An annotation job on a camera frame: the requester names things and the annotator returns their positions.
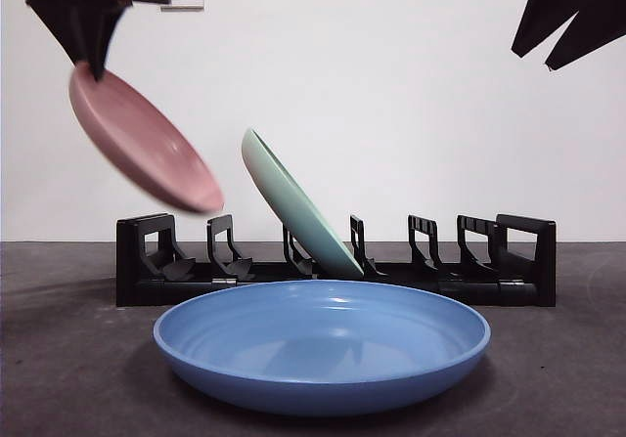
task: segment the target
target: light blue bowl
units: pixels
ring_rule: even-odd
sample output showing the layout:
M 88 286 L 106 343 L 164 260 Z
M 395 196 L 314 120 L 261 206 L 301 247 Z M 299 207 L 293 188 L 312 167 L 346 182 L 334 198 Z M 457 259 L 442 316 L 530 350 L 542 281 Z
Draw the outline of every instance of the light blue bowl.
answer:
M 165 312 L 155 340 L 218 400 L 281 415 L 360 415 L 434 396 L 468 374 L 487 322 L 408 287 L 293 281 L 228 288 Z

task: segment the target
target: black dish rack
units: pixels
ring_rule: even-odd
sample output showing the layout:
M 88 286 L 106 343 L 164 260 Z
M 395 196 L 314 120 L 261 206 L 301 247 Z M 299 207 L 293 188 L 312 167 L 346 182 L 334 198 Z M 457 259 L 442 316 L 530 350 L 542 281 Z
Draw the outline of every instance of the black dish rack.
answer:
M 439 293 L 470 305 L 556 304 L 557 225 L 553 221 L 499 214 L 495 221 L 457 217 L 459 262 L 439 256 L 437 224 L 408 217 L 410 262 L 379 262 L 366 253 L 364 223 L 350 216 L 354 257 L 365 273 L 362 281 L 404 285 Z M 509 250 L 508 230 L 535 234 L 534 258 Z M 230 260 L 220 258 L 216 237 L 226 232 Z M 416 243 L 416 232 L 428 236 L 428 256 Z M 482 263 L 466 243 L 466 232 L 487 237 L 490 261 Z M 146 236 L 158 233 L 156 251 L 147 253 Z M 117 306 L 172 305 L 222 288 L 274 281 L 336 279 L 304 253 L 283 227 L 285 261 L 245 258 L 233 238 L 231 215 L 206 223 L 208 262 L 185 255 L 176 241 L 175 220 L 161 213 L 117 221 Z

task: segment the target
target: dish rack divider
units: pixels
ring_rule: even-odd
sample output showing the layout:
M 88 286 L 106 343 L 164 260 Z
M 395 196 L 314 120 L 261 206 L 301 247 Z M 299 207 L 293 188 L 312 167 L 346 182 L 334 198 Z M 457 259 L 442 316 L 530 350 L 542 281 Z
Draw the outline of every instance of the dish rack divider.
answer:
M 459 215 L 458 262 L 441 260 L 435 221 L 409 215 L 407 222 L 411 261 L 380 262 L 367 255 L 363 221 L 350 216 L 350 241 L 354 257 L 365 273 L 362 281 L 419 288 L 470 305 L 556 305 L 555 222 L 505 214 L 499 214 L 495 221 Z M 509 250 L 509 230 L 537 236 L 533 259 Z M 224 232 L 230 260 L 218 253 L 216 238 Z M 489 262 L 479 261 L 472 253 L 466 232 L 487 237 Z M 158 233 L 156 251 L 149 254 L 146 236 L 154 233 Z M 428 237 L 427 256 L 418 247 L 416 233 Z M 208 262 L 186 256 L 176 241 L 171 214 L 118 220 L 116 240 L 117 306 L 172 305 L 237 285 L 336 279 L 298 247 L 286 227 L 283 227 L 285 261 L 244 257 L 235 244 L 231 215 L 215 217 L 206 223 Z

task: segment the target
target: plate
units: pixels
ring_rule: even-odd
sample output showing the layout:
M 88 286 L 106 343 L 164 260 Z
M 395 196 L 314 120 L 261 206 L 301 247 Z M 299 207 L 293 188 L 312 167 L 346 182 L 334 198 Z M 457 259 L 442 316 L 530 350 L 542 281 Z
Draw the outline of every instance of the plate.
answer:
M 208 213 L 222 209 L 215 178 L 183 135 L 139 92 L 105 71 L 96 81 L 76 63 L 69 100 L 89 138 L 139 187 L 174 207 Z
M 489 342 L 470 307 L 409 287 L 293 281 L 227 288 L 155 323 L 173 370 L 218 400 L 279 415 L 361 415 L 453 386 Z
M 242 156 L 256 188 L 302 247 L 340 279 L 361 279 L 363 270 L 287 168 L 256 132 L 248 129 Z

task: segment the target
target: gray floor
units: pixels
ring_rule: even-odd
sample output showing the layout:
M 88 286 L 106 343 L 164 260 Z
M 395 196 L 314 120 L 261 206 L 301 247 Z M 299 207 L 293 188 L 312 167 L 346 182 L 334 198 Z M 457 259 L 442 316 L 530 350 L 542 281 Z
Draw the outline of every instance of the gray floor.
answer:
M 183 246 L 203 257 L 201 243 Z M 280 259 L 276 244 L 242 248 Z M 369 249 L 408 259 L 404 244 Z M 2 435 L 626 435 L 626 243 L 560 244 L 556 308 L 478 307 L 492 342 L 462 383 L 341 419 L 263 415 L 195 391 L 153 344 L 166 307 L 115 308 L 113 273 L 112 243 L 3 244 Z

